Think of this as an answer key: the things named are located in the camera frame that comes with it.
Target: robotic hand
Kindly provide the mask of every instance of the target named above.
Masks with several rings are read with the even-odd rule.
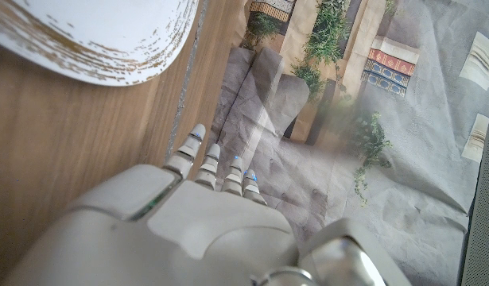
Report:
[[[134,166],[81,196],[4,285],[409,285],[349,220],[326,226],[299,253],[240,158],[215,191],[218,145],[186,180],[204,135],[199,124],[163,168]]]

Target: stack of books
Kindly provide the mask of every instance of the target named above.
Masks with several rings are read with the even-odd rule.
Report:
[[[489,88],[489,39],[482,33],[475,34],[460,77],[479,84],[485,91]]]
[[[475,117],[474,126],[472,127],[472,131],[470,132],[470,135],[468,135],[464,151],[461,153],[461,156],[463,158],[481,163],[488,124],[488,117],[482,114],[477,114],[477,116]]]
[[[405,96],[410,76],[419,59],[419,51],[386,37],[373,40],[362,81]]]
[[[279,21],[287,22],[295,0],[253,0],[250,12],[262,12]]]

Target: robot finger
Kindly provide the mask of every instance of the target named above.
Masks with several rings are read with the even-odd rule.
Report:
[[[257,176],[254,174],[252,169],[244,172],[243,180],[243,197],[250,199],[256,203],[260,203],[264,206],[267,205],[266,201],[260,195],[257,185]]]
[[[191,130],[184,144],[168,159],[163,168],[179,174],[185,180],[204,136],[205,127],[199,123]]]
[[[243,181],[242,165],[243,160],[240,157],[235,156],[234,160],[230,164],[230,170],[225,178],[221,191],[243,196],[243,190],[241,188],[241,183]]]
[[[218,169],[219,146],[213,144],[208,148],[205,154],[204,162],[200,166],[200,170],[195,176],[195,183],[201,184],[204,187],[214,191],[215,189],[215,173]]]

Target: wooden table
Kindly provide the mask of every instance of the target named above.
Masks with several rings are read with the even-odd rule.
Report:
[[[163,164],[202,3],[175,62],[137,86],[82,83],[0,47],[0,280],[74,198]],[[174,148],[197,122],[211,126],[238,9],[208,1]]]

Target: green plant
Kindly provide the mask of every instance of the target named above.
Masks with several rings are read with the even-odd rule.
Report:
[[[352,96],[347,93],[347,87],[345,87],[345,85],[341,83],[343,80],[343,76],[340,74],[340,66],[335,63],[334,68],[336,69],[336,85],[341,91],[341,97],[346,101],[350,101],[352,99]]]
[[[348,141],[348,146],[356,152],[359,159],[363,160],[363,165],[354,172],[354,191],[364,201],[362,190],[367,190],[366,170],[372,166],[379,165],[390,168],[388,160],[380,158],[379,155],[385,147],[392,147],[389,140],[386,140],[383,128],[378,123],[379,112],[373,114],[363,114],[355,120],[354,132]]]
[[[247,49],[254,49],[258,43],[267,37],[273,37],[279,33],[279,25],[280,21],[278,19],[265,13],[257,12],[246,27],[246,35],[241,46]]]
[[[325,82],[320,80],[320,71],[313,67],[312,65],[307,64],[306,62],[301,63],[300,65],[292,65],[293,74],[303,79],[309,88],[309,96],[308,102],[314,103],[316,99],[316,95],[320,91],[321,88],[324,87]]]
[[[397,0],[386,0],[386,14],[394,15]]]
[[[318,6],[318,16],[308,42],[305,59],[326,64],[341,59],[339,43],[348,39],[349,27],[344,15],[347,0],[323,1]]]

